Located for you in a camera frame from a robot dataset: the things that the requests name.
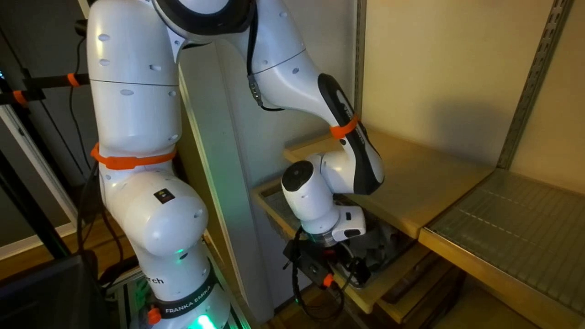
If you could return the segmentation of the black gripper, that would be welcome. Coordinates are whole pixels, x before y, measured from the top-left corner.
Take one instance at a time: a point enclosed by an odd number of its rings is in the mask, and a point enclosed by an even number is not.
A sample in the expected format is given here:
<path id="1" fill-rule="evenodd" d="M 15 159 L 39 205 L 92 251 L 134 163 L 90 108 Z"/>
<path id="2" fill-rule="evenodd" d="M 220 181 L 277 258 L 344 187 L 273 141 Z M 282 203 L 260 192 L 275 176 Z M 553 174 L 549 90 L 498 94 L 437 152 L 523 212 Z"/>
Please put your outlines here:
<path id="1" fill-rule="evenodd" d="M 346 243 L 322 247 L 311 240 L 291 240 L 284 254 L 320 287 L 331 287 L 337 271 L 341 271 L 353 285 L 364 285 L 372 278 L 366 260 L 353 256 Z"/>

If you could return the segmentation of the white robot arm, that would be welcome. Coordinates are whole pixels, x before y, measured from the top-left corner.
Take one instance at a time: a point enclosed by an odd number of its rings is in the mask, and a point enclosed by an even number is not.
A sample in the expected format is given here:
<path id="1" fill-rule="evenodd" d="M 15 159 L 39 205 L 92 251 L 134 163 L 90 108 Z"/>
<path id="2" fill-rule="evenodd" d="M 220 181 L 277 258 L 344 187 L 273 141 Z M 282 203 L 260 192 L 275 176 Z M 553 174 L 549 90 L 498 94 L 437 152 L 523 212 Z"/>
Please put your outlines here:
<path id="1" fill-rule="evenodd" d="M 203 242 L 209 209 L 174 174 L 187 101 L 182 53 L 218 41 L 246 57 L 251 97 L 267 112 L 299 110 L 330 125 L 339 152 L 311 156 L 282 178 L 300 229 L 326 243 L 366 232 L 381 156 L 335 77 L 306 53 L 282 0 L 97 0 L 88 15 L 88 77 L 99 141 L 101 198 L 127 234 L 152 289 L 145 329 L 240 329 Z"/>

